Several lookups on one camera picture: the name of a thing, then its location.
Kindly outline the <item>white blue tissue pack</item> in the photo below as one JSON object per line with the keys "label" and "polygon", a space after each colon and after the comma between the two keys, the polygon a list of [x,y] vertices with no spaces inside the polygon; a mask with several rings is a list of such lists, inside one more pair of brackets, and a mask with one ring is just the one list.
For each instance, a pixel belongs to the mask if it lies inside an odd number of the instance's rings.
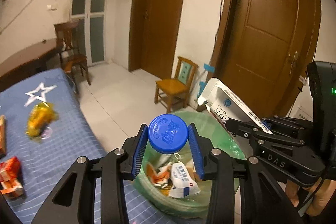
{"label": "white blue tissue pack", "polygon": [[172,165],[170,180],[173,186],[169,190],[168,196],[171,198],[184,198],[201,192],[198,184],[189,175],[182,162],[176,162]]}

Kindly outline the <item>blue lidded plastic jar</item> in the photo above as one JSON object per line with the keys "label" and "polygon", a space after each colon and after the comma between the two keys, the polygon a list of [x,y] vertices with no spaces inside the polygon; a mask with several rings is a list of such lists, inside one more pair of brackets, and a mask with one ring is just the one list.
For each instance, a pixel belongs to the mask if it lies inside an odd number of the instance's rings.
{"label": "blue lidded plastic jar", "polygon": [[147,163],[158,169],[168,163],[191,160],[186,122],[174,114],[162,114],[154,118],[148,128],[148,141],[142,162],[144,173]]}

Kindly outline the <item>white medicine box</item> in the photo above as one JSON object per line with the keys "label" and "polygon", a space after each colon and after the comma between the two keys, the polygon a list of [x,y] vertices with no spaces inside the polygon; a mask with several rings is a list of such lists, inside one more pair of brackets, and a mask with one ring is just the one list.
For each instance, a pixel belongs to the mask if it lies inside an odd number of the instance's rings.
{"label": "white medicine box", "polygon": [[237,136],[247,139],[247,133],[237,133],[227,126],[228,120],[243,122],[245,126],[252,126],[260,132],[272,134],[271,130],[261,119],[221,80],[211,78],[197,99],[199,106],[205,105],[219,123],[229,133],[230,137]]}

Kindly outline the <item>orange white paper cup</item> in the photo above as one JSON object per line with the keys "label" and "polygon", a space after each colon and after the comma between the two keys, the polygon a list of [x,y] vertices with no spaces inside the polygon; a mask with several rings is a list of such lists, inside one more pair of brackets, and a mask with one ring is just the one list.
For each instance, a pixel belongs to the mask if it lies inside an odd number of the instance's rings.
{"label": "orange white paper cup", "polygon": [[171,175],[171,163],[155,169],[151,163],[146,165],[146,176],[153,186],[163,189],[168,186]]}

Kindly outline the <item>green lined trash bin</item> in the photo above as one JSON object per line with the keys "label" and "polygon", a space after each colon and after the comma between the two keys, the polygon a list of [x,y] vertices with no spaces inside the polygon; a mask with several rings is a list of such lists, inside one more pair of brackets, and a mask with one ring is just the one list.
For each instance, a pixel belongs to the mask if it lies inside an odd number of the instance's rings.
{"label": "green lined trash bin", "polygon": [[179,111],[154,118],[134,187],[160,211],[179,219],[206,217],[211,195],[212,182],[197,175],[187,140],[191,123],[215,148],[245,158],[232,137],[207,114]]}

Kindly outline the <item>small yellow wooden chair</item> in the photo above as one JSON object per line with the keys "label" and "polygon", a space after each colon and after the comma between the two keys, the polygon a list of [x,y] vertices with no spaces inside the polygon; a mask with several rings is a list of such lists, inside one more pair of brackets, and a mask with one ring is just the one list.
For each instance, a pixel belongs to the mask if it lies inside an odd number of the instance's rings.
{"label": "small yellow wooden chair", "polygon": [[175,105],[182,104],[183,108],[187,107],[191,84],[193,83],[198,64],[190,59],[178,56],[177,68],[175,75],[170,79],[158,80],[155,82],[154,103],[166,103],[166,114],[171,113]]}

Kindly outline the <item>blue star tablecloth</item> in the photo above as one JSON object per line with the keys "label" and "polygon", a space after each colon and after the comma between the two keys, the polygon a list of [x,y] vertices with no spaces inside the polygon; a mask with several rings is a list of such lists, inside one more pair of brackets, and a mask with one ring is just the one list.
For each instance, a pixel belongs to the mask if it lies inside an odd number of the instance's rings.
{"label": "blue star tablecloth", "polygon": [[[54,105],[58,120],[51,122],[42,137],[30,139],[26,134],[32,108],[42,92]],[[31,223],[50,191],[80,156],[96,159],[121,147],[128,136],[102,117],[104,135],[96,137],[81,111],[70,79],[61,69],[51,69],[27,78],[1,92],[1,114],[6,118],[4,160],[17,157],[21,162],[24,195],[7,202],[22,221]]]}

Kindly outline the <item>brown entrance door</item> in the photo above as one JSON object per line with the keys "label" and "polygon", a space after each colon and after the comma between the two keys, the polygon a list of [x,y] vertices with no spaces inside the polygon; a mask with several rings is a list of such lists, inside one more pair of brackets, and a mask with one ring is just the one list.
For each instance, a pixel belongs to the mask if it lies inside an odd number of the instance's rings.
{"label": "brown entrance door", "polygon": [[258,117],[285,115],[312,61],[321,0],[224,0],[211,65]]}

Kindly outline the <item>yellow plastic snack bag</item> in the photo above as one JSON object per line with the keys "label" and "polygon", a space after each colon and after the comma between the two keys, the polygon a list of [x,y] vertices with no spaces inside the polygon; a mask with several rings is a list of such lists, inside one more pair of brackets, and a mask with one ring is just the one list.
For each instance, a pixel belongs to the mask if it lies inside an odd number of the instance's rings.
{"label": "yellow plastic snack bag", "polygon": [[26,135],[30,139],[38,138],[51,122],[58,119],[59,114],[55,111],[54,104],[41,102],[35,105],[30,112]]}

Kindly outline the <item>red cigarette box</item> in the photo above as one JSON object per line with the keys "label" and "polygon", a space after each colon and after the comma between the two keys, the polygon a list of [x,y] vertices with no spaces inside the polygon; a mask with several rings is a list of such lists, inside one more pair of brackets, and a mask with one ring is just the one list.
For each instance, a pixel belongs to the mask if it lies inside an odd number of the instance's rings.
{"label": "red cigarette box", "polygon": [[1,163],[1,194],[7,198],[18,198],[24,194],[19,181],[21,163],[17,157],[12,157]]}

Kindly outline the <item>dark wooden chair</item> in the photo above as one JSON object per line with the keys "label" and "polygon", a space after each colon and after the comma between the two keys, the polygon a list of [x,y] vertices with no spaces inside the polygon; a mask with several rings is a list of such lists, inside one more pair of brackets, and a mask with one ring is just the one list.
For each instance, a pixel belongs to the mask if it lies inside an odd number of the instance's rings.
{"label": "dark wooden chair", "polygon": [[63,42],[59,53],[60,65],[73,80],[75,80],[74,68],[79,67],[82,76],[85,75],[88,85],[91,85],[87,56],[79,49],[79,23],[80,20],[75,19],[54,25],[56,38]]}

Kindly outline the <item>dark wooden dining table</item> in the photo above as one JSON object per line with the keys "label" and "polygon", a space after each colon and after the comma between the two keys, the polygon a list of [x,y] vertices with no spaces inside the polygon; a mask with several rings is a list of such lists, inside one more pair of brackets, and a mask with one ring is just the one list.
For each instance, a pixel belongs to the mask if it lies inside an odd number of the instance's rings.
{"label": "dark wooden dining table", "polygon": [[1,92],[46,70],[46,63],[63,48],[63,39],[42,40],[13,54],[1,63]]}

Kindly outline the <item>brown wooden door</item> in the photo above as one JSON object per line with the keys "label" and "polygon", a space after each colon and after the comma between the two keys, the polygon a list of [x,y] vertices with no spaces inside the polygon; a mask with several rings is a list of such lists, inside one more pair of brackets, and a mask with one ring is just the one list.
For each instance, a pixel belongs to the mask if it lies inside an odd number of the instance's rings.
{"label": "brown wooden door", "polygon": [[128,69],[171,76],[183,0],[132,0]]}

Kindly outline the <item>white glass double door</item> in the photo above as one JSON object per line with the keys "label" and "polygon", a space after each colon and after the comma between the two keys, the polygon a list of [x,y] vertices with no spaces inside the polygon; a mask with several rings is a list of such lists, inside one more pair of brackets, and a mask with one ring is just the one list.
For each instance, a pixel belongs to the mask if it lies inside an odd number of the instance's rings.
{"label": "white glass double door", "polygon": [[105,61],[106,0],[72,0],[71,19],[79,20],[79,48],[88,65]]}

